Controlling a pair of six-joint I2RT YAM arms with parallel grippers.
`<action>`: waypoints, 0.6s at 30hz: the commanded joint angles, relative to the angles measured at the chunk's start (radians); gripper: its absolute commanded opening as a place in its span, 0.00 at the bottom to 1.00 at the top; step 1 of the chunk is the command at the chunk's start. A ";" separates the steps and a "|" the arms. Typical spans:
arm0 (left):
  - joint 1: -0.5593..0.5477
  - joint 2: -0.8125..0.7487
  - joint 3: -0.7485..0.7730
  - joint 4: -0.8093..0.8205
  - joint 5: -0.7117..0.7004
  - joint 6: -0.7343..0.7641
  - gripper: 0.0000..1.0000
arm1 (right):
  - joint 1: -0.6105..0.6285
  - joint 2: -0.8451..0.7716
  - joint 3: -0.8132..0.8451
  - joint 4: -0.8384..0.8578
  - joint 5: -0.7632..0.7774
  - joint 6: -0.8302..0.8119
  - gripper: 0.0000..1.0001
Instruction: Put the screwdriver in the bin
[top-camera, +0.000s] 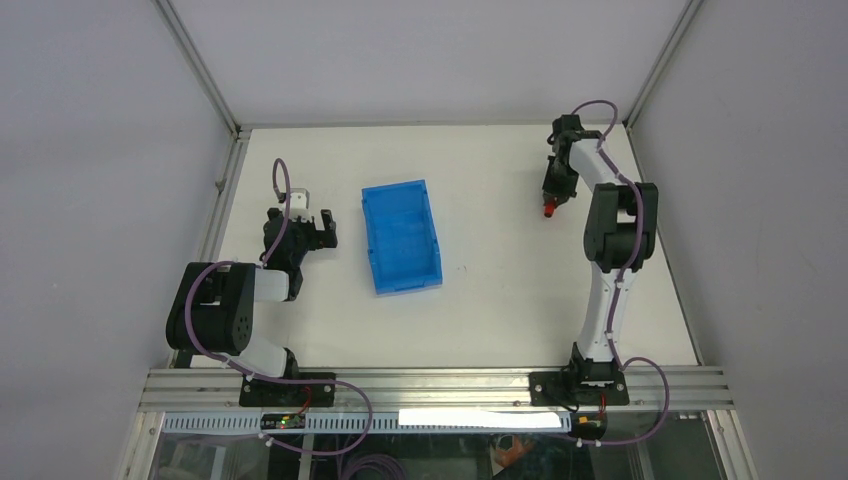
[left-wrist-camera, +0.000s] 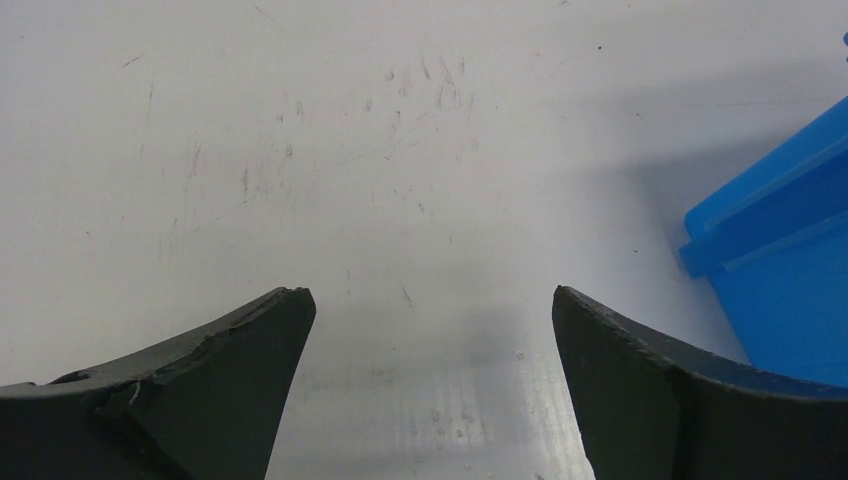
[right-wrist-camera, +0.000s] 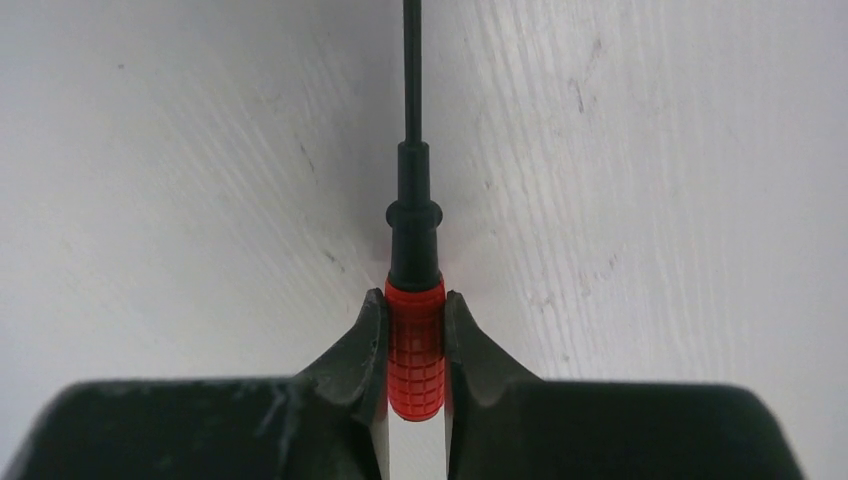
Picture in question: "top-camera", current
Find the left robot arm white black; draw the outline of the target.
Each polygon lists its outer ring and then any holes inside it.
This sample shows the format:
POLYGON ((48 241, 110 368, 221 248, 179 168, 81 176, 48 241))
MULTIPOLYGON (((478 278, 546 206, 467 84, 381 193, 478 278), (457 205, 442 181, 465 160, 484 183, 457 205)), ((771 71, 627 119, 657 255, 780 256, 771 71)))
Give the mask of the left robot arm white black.
POLYGON ((320 225, 307 210, 286 217, 282 209, 271 208, 267 216, 263 244, 273 250, 269 260, 186 266, 166 321, 166 341, 175 350, 239 370, 248 380, 263 378, 263 394, 288 406, 301 392, 296 357, 255 332, 254 306, 295 301, 306 255, 336 248, 337 226, 329 209, 320 211, 320 225))

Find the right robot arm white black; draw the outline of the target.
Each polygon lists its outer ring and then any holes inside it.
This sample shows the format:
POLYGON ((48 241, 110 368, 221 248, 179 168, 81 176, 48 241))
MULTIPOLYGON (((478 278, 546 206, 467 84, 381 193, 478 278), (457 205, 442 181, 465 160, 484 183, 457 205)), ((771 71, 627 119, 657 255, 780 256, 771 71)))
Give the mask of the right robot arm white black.
POLYGON ((588 405, 603 391, 622 389, 617 327, 632 285, 656 248, 659 190, 629 179, 605 150, 605 136, 565 114, 552 123, 552 148, 542 183, 543 212, 550 218, 575 198, 585 182, 590 195, 583 233, 591 267, 586 318, 560 382, 575 404, 588 405))

